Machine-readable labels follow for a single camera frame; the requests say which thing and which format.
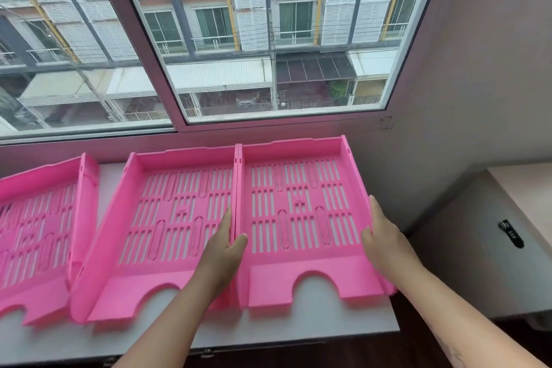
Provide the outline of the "person's left hand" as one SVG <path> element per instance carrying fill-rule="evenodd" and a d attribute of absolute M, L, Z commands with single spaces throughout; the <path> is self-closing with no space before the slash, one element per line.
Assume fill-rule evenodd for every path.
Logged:
<path fill-rule="evenodd" d="M 213 300 L 229 286 L 242 258 L 231 254 L 231 208 L 227 208 L 215 234 L 208 240 L 194 272 L 202 290 Z"/>

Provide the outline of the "person's right hand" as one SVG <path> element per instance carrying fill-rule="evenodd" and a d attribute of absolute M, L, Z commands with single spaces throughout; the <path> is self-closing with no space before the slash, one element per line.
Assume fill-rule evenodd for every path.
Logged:
<path fill-rule="evenodd" d="M 365 254 L 383 277 L 402 289 L 420 281 L 427 272 L 405 235 L 383 213 L 377 199 L 369 196 L 371 228 L 375 240 L 372 254 Z"/>

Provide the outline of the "pink plastic paper tray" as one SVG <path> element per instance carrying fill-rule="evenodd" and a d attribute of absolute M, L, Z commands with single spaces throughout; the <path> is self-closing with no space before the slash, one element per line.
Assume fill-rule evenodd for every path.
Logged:
<path fill-rule="evenodd" d="M 235 211 L 237 145 L 132 153 L 77 274 L 79 324 L 126 322 L 165 288 L 183 288 L 225 211 Z"/>
<path fill-rule="evenodd" d="M 89 154 L 0 178 L 0 318 L 68 316 L 97 227 L 99 165 Z"/>
<path fill-rule="evenodd" d="M 241 309 L 287 308 L 307 276 L 330 281 L 352 303 L 396 287 L 364 254 L 369 196 L 347 138 L 237 145 L 236 235 L 248 244 L 236 277 Z"/>

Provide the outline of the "person's left forearm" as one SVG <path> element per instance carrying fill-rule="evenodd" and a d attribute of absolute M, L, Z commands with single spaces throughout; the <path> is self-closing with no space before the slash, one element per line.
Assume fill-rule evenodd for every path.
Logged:
<path fill-rule="evenodd" d="M 203 316 L 230 280 L 194 274 L 112 368 L 183 368 Z"/>

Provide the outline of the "person's right forearm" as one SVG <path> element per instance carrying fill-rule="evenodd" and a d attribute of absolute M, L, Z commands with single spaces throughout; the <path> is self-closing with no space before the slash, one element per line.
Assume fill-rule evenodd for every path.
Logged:
<path fill-rule="evenodd" d="M 548 368 L 419 262 L 389 280 L 418 311 L 454 368 Z"/>

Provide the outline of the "white cabinet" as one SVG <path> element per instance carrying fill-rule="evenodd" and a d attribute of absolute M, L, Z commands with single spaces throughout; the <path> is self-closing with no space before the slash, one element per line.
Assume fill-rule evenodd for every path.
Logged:
<path fill-rule="evenodd" d="M 504 219 L 523 249 L 498 228 Z M 485 316 L 552 313 L 552 162 L 480 172 L 410 241 L 426 268 Z"/>

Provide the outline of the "black combination lock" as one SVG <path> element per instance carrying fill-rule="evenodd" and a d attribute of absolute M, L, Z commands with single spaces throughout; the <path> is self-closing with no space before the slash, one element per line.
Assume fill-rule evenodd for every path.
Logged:
<path fill-rule="evenodd" d="M 499 221 L 497 223 L 497 226 L 502 232 L 504 232 L 507 235 L 508 239 L 512 242 L 512 244 L 516 248 L 523 249 L 525 247 L 525 243 L 522 237 L 515 230 L 514 226 L 510 223 L 509 220 L 504 219 L 502 221 Z"/>

